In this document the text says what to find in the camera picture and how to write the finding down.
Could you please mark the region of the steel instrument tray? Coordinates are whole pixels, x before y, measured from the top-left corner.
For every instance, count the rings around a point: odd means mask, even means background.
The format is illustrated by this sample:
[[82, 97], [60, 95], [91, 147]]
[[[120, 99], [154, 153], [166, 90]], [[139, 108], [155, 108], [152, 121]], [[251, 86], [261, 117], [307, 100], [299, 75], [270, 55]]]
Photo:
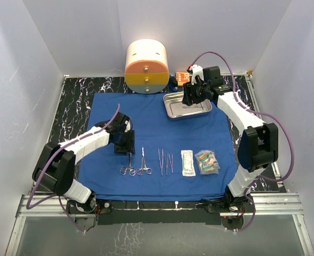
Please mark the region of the steel instrument tray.
[[163, 102], [167, 115], [170, 120], [178, 121], [181, 119], [193, 118], [207, 115], [212, 110], [212, 104], [209, 100], [205, 100], [199, 104], [193, 104], [191, 106], [202, 106], [204, 109], [191, 108], [184, 109], [182, 107], [187, 106], [182, 103], [183, 92], [169, 93], [163, 96]]

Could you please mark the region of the remaining ring-handled clamp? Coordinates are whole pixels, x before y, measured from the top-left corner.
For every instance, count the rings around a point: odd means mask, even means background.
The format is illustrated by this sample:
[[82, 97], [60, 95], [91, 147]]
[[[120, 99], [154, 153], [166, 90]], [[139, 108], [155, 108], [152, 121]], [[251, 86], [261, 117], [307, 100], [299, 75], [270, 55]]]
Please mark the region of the remaining ring-handled clamp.
[[127, 167], [126, 167], [126, 172], [128, 172], [130, 176], [135, 176], [136, 175], [136, 170], [132, 166], [132, 154], [131, 153], [129, 153], [129, 156], [128, 156], [128, 164], [127, 164]]

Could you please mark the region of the steel forceps ring handles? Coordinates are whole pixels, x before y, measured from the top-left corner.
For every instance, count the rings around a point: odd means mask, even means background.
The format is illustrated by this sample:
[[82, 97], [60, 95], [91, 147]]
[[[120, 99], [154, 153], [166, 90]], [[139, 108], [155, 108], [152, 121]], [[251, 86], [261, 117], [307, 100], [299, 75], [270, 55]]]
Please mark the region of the steel forceps ring handles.
[[152, 168], [147, 167], [145, 155], [144, 155], [144, 148], [142, 147], [142, 159], [141, 159], [141, 167], [136, 170], [136, 175], [142, 176], [144, 173], [147, 175], [152, 174]]

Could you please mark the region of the long serrated steel forceps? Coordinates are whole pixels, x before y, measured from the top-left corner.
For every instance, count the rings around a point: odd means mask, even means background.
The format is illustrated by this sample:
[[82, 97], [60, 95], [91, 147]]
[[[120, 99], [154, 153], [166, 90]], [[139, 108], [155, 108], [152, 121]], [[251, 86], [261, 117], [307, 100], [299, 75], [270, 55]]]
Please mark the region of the long serrated steel forceps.
[[163, 176], [164, 169], [164, 149], [158, 149], [158, 158], [159, 158], [159, 166], [160, 166], [160, 174]]

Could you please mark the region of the steel tweezers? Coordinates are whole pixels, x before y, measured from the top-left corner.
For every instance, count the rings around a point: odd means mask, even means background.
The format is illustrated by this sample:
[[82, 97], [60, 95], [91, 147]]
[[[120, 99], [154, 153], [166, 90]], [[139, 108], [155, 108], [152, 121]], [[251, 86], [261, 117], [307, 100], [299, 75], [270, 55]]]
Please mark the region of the steel tweezers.
[[173, 154], [169, 154], [168, 158], [170, 162], [171, 172], [173, 173]]
[[168, 154], [165, 155], [165, 175], [168, 176]]

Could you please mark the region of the blue surgical cloth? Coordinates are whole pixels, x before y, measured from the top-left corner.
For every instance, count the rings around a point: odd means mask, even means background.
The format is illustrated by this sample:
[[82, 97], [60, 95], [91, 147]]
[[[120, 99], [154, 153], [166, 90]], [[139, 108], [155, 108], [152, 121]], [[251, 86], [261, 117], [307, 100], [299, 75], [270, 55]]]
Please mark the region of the blue surgical cloth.
[[[96, 192], [98, 199], [119, 201], [198, 201], [223, 196], [237, 171], [237, 163], [226, 115], [214, 108], [207, 115], [172, 121], [168, 118], [162, 94], [97, 93], [89, 126], [112, 117], [119, 109], [133, 123], [135, 155], [132, 166], [141, 167], [142, 147], [152, 174], [130, 176], [119, 173], [128, 157], [115, 154], [113, 145], [97, 149], [81, 160], [78, 181]], [[164, 149], [163, 176], [158, 149]], [[218, 174], [195, 177], [182, 175], [182, 150], [211, 150], [219, 162]], [[165, 155], [173, 154], [173, 173]]]

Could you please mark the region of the long white green pouch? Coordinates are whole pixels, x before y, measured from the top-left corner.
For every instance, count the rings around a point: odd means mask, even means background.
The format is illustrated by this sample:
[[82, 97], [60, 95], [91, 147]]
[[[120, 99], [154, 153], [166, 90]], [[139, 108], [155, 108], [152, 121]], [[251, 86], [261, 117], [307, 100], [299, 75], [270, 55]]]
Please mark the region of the long white green pouch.
[[194, 156], [192, 150], [182, 150], [182, 175], [184, 177], [195, 177]]

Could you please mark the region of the white blue supply packet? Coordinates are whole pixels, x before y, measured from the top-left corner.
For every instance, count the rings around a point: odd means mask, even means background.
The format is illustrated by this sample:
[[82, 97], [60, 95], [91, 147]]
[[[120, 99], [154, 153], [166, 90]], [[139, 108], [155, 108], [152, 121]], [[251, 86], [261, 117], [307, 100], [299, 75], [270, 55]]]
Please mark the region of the white blue supply packet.
[[220, 168], [213, 151], [201, 150], [195, 155], [195, 158], [201, 172], [214, 172]]

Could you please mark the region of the green clear supply packet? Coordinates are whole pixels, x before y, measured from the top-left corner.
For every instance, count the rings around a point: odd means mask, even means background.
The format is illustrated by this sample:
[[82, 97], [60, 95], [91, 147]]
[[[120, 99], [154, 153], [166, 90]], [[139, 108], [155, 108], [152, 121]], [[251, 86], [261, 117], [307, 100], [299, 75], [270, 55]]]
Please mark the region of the green clear supply packet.
[[208, 174], [213, 170], [214, 161], [211, 153], [196, 154], [195, 158], [201, 174]]

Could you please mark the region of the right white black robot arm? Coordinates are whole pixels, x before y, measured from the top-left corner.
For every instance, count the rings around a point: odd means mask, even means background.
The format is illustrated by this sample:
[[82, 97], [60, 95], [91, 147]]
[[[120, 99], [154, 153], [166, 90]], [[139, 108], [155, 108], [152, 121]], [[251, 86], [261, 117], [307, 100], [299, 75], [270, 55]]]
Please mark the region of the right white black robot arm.
[[191, 106], [209, 100], [223, 111], [240, 134], [237, 150], [238, 169], [227, 185], [221, 207], [237, 211], [247, 201], [251, 185], [278, 159], [278, 127], [266, 123], [251, 112], [232, 86], [224, 84], [217, 66], [188, 68], [191, 80], [183, 86], [183, 104]]

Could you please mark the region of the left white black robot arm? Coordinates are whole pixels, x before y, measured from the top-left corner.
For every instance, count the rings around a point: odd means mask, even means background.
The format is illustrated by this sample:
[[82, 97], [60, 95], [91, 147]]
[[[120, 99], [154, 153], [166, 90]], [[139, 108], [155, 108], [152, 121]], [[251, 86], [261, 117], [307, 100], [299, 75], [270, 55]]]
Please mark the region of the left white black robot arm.
[[116, 154], [135, 154], [135, 131], [131, 119], [116, 112], [108, 121], [62, 143], [47, 143], [33, 170], [32, 179], [57, 196], [64, 196], [81, 212], [96, 207], [96, 193], [75, 178], [75, 166], [85, 156], [109, 144]]

